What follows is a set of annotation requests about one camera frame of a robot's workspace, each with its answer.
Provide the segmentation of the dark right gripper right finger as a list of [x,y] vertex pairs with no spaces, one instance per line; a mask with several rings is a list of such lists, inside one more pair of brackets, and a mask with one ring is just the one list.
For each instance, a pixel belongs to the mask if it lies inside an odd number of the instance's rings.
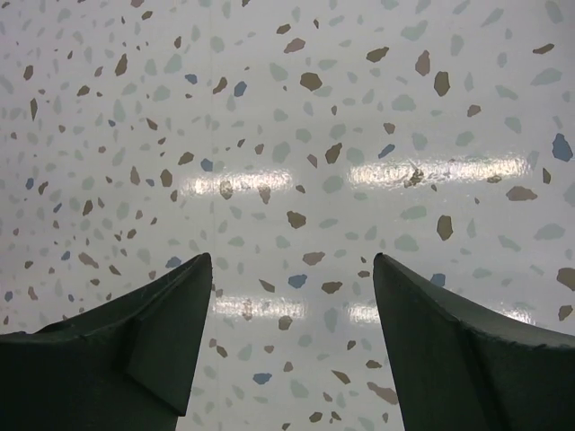
[[457,295],[388,255],[376,304],[407,430],[572,430],[574,337]]

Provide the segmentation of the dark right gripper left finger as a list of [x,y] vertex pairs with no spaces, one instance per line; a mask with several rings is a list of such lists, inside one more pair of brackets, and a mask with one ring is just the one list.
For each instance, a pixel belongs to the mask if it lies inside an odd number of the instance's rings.
[[175,429],[187,412],[211,288],[203,253],[90,311],[4,334],[2,429]]

